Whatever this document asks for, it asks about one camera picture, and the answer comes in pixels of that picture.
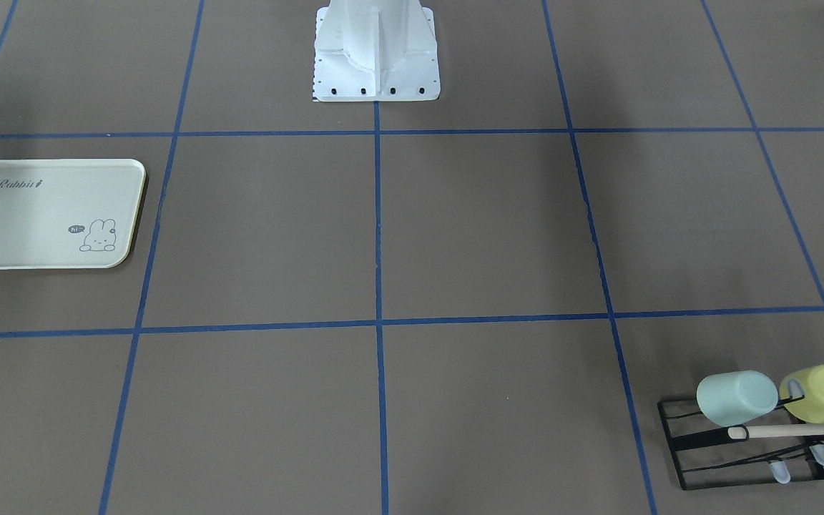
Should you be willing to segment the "light green plastic cup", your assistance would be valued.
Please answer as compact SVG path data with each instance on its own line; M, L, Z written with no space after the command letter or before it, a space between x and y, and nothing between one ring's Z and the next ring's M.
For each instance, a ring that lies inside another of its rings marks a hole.
M721 427L749 423L775 410L778 387L757 371L735 371L703 378L695 400L701 413Z

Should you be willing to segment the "white rabbit serving tray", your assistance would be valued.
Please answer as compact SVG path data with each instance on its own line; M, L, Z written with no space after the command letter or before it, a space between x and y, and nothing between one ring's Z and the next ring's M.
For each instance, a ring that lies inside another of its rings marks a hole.
M118 266L146 180L132 159L0 160L0 270Z

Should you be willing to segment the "yellow plastic cup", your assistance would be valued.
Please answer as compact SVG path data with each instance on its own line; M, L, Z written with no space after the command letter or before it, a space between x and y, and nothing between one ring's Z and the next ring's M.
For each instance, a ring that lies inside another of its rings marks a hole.
M788 413L804 423L824 423L824 364L811 366L784 377L778 386Z

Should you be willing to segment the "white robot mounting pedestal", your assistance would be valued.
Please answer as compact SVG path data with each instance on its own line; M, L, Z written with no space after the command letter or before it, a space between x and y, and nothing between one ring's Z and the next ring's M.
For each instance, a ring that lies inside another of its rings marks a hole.
M315 21L313 101L439 98L434 13L421 2L331 1Z

